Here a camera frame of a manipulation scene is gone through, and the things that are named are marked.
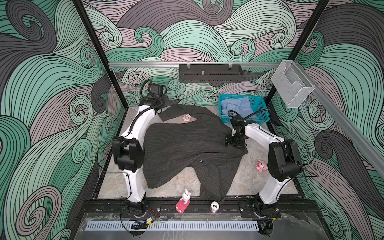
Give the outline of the dark grey pinstriped shirt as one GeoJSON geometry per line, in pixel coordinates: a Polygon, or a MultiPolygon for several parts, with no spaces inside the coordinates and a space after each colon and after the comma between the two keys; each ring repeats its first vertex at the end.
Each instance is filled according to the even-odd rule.
{"type": "Polygon", "coordinates": [[[144,136],[143,173],[148,188],[163,186],[187,167],[200,181],[200,197],[224,202],[247,149],[225,146],[232,129],[204,107],[174,105],[159,115],[144,136]],[[184,115],[191,115],[184,122],[184,115]]]}

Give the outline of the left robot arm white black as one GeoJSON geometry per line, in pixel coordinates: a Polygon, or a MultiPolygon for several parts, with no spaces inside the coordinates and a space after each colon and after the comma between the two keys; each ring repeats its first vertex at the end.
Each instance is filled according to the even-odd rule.
{"type": "Polygon", "coordinates": [[[122,136],[112,141],[112,150],[114,162],[122,171],[128,191],[125,204],[134,211],[145,213],[147,197],[142,183],[144,136],[155,115],[169,105],[169,99],[166,86],[153,84],[152,80],[143,83],[140,95],[137,114],[122,136]]]}

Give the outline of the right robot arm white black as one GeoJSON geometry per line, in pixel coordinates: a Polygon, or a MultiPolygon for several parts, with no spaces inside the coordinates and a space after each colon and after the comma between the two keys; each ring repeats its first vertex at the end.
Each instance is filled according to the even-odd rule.
{"type": "Polygon", "coordinates": [[[225,146],[245,149],[246,140],[251,138],[268,150],[267,168],[270,174],[263,189],[256,195],[252,209],[260,219],[277,218],[280,214],[277,203],[283,189],[294,179],[298,179],[304,167],[299,153],[298,144],[292,139],[278,137],[263,129],[253,116],[269,109],[256,111],[246,117],[229,110],[230,123],[235,131],[226,136],[225,146]]]}

